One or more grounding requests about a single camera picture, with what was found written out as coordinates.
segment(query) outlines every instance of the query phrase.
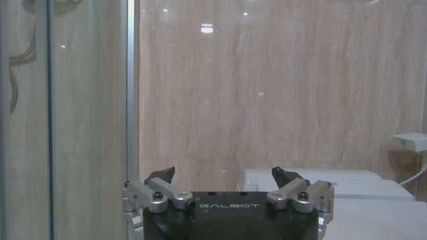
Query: cable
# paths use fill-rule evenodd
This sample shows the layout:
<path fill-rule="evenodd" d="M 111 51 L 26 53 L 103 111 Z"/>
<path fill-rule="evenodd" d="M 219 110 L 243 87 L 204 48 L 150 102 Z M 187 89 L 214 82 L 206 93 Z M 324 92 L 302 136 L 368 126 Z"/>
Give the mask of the cable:
<path fill-rule="evenodd" d="M 427 172 L 427 157 L 424 156 L 424 154 L 422 154 L 422 164 L 420 164 L 420 170 L 419 172 L 410 177 L 407 180 L 404 180 L 400 185 L 406 185 L 408 182 L 414 181 L 424 172 Z"/>

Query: glass panel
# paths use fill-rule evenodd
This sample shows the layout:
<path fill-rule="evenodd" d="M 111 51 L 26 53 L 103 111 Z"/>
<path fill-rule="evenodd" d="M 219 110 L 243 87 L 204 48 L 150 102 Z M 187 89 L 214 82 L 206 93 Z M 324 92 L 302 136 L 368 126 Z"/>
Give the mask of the glass panel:
<path fill-rule="evenodd" d="M 126 239 L 122 1 L 51 1 L 55 239 Z"/>
<path fill-rule="evenodd" d="M 47 54 L 42 1 L 1 1 L 5 239 L 50 239 Z"/>

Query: toilet lid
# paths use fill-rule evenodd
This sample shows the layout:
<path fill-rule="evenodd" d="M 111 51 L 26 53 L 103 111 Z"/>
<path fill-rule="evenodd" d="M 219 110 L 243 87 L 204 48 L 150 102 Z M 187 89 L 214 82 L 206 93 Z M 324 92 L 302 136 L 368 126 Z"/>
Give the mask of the toilet lid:
<path fill-rule="evenodd" d="M 415 201 L 411 193 L 394 181 L 384 180 L 366 170 L 288 168 L 312 183 L 328 181 L 335 188 L 336 199 L 384 199 Z M 244 169 L 239 176 L 239 191 L 271 192 L 278 189 L 271 169 Z"/>
<path fill-rule="evenodd" d="M 335 199 L 326 240 L 426 240 L 427 203 Z"/>

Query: marble wall tile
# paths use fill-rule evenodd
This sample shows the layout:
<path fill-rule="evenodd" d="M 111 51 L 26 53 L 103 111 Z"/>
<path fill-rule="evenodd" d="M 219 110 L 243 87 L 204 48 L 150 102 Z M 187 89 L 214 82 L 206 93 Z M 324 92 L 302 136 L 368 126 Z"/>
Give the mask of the marble wall tile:
<path fill-rule="evenodd" d="M 140 177 L 232 190 L 243 168 L 367 169 L 402 180 L 419 131 L 427 3 L 143 0 Z"/>

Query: screw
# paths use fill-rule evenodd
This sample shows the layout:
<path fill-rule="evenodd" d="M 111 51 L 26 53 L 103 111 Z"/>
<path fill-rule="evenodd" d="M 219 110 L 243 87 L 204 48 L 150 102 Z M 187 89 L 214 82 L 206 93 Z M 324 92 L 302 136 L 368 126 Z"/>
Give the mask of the screw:
<path fill-rule="evenodd" d="M 276 203 L 270 199 L 266 201 L 266 208 L 267 210 L 274 210 L 276 208 Z"/>
<path fill-rule="evenodd" d="M 298 199 L 299 200 L 303 200 L 303 201 L 307 201 L 308 200 L 308 193 L 306 191 L 302 191 L 299 194 L 298 194 Z"/>
<path fill-rule="evenodd" d="M 152 194 L 152 199 L 154 200 L 160 200 L 163 199 L 163 193 L 160 191 L 156 191 L 154 194 Z"/>

